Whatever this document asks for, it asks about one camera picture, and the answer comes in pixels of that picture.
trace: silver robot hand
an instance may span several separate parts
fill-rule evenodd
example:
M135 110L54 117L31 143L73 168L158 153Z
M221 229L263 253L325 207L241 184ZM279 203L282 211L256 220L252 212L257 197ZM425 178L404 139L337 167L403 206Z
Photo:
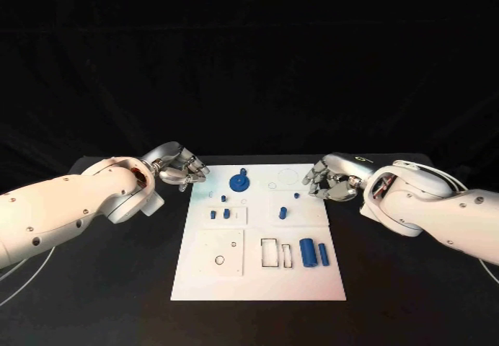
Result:
M374 162L364 157L332 153L315 164L303 179L303 185L311 183L311 196L345 202L358 195L360 189L367 187L376 171ZM325 180L329 189L321 189L319 183Z
M204 182L211 172L194 153L178 142L161 145L143 156L142 161L166 184L181 185L182 192L190 183Z

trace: black table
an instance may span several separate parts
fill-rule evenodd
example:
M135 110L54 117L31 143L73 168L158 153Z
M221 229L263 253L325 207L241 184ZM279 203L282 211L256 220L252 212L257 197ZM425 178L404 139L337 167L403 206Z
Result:
M321 157L203 160L296 164ZM365 157L430 164L420 154ZM96 161L83 158L73 172ZM361 198L327 203L348 301L171 301L191 192L161 184L159 193L166 204L152 217L138 213L119 225L102 217L55 249L40 277L0 308L2 345L498 344L499 285L478 259L426 233L391 232L361 216ZM45 257L2 282L2 300Z

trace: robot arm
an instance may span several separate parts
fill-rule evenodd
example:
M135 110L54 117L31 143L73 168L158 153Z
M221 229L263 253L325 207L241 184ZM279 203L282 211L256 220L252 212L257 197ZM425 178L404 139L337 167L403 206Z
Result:
M314 181L316 197L340 201L351 200L364 189L363 215L406 236L428 231L448 247L499 265L499 194L453 191L443 175L406 161L373 168L358 156L331 154L315 165L303 183ZM325 177L331 189L318 190Z
M184 191L208 173L192 152L169 142L142 159L104 159L81 175L8 192L0 196L0 268L79 236L100 214L113 223L128 221L139 210L151 216L164 205L156 177Z

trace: blue object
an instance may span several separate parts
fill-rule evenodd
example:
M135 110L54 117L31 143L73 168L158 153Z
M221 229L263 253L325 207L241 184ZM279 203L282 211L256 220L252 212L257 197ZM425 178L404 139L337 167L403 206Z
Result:
M311 238L301 240L303 266L308 268L318 266L318 256L315 255L315 241Z
M279 213L279 218L282 219L282 220L285 220L286 219L286 213L289 212L289 209L286 208L286 207L283 207L282 208L282 212Z
M322 265L331 265L331 260L328 259L327 245L324 243L319 244L319 253L322 258Z
M244 192L250 188L247 169L241 168L240 174L237 174L230 180L230 186L236 192Z

